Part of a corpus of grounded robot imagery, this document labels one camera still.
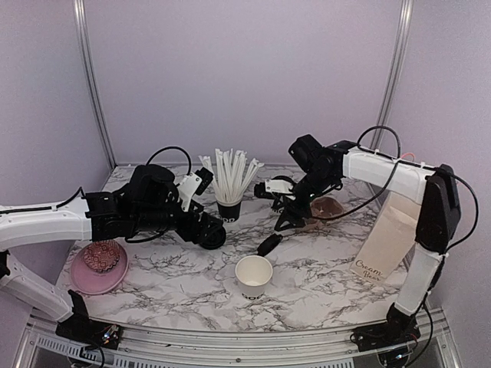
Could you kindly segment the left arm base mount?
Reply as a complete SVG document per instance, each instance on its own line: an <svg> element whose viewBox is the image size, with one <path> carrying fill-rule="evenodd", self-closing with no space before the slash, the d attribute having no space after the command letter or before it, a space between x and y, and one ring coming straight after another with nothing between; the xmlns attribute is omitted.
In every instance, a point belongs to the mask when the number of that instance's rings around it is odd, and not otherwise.
<svg viewBox="0 0 491 368"><path fill-rule="evenodd" d="M72 315L67 320L57 322L55 333L69 340L116 350L123 332L122 326L89 318L82 296L72 290L68 290L68 294L73 303Z"/></svg>

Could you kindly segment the brown cardboard cup carrier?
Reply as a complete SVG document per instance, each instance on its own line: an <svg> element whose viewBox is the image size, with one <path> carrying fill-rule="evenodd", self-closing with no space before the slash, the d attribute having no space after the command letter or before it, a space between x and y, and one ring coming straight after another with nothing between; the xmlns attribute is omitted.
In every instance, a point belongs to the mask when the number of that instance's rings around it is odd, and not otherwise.
<svg viewBox="0 0 491 368"><path fill-rule="evenodd" d="M334 217L336 215L341 215L344 213L343 206L339 201L330 196L324 196L315 199L311 203L311 213L313 216L320 217L322 219ZM305 220L305 227L301 228L302 232L307 232L311 230L320 230L327 225L327 222L308 218Z"/></svg>

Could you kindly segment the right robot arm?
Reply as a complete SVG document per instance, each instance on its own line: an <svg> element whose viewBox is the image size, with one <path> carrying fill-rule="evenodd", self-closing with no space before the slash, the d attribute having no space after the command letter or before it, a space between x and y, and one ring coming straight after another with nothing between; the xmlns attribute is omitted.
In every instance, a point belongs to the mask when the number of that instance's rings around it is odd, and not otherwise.
<svg viewBox="0 0 491 368"><path fill-rule="evenodd" d="M458 184L465 180L448 165L411 163L365 148L360 141L321 145L312 135L300 136L289 154L305 176L297 183L272 179L266 191L282 202L275 230L305 226L311 202L342 184L344 178L363 181L401 195L420 206L415 253L396 301L387 312L380 336L396 343L410 330L410 320L423 305L443 268L444 258L458 244L453 240L461 218Z"/></svg>

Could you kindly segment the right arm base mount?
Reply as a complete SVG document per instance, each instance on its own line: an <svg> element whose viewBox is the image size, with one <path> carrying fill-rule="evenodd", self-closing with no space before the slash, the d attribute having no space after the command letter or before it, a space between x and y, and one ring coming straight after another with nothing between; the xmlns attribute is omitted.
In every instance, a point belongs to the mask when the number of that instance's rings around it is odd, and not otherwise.
<svg viewBox="0 0 491 368"><path fill-rule="evenodd" d="M417 341L419 337L416 314L406 315L392 304L384 322L354 328L350 341L364 352Z"/></svg>

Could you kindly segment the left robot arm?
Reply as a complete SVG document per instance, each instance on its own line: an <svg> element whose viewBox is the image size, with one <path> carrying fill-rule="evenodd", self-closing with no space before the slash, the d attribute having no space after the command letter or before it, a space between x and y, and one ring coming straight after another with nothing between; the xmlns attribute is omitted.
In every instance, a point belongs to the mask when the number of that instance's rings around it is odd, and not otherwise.
<svg viewBox="0 0 491 368"><path fill-rule="evenodd" d="M45 312L81 341L97 334L82 296L62 290L26 268L11 254L22 245L55 241L135 243L141 232L156 237L174 231L185 242L207 250L224 245L222 220L194 201L213 180L209 169L188 171L181 182L167 168L148 161L133 170L130 181L114 192L78 190L60 203L4 207L1 210L1 287Z"/></svg>

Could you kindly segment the kraft paper bag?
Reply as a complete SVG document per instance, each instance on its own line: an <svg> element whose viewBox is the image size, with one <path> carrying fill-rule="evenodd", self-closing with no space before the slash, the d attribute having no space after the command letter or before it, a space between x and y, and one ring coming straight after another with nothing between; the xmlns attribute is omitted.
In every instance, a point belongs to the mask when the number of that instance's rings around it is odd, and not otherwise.
<svg viewBox="0 0 491 368"><path fill-rule="evenodd" d="M388 191L369 236L350 266L364 280L383 284L414 245L429 172L402 159L369 153L350 153L344 172L350 179L384 186Z"/></svg>

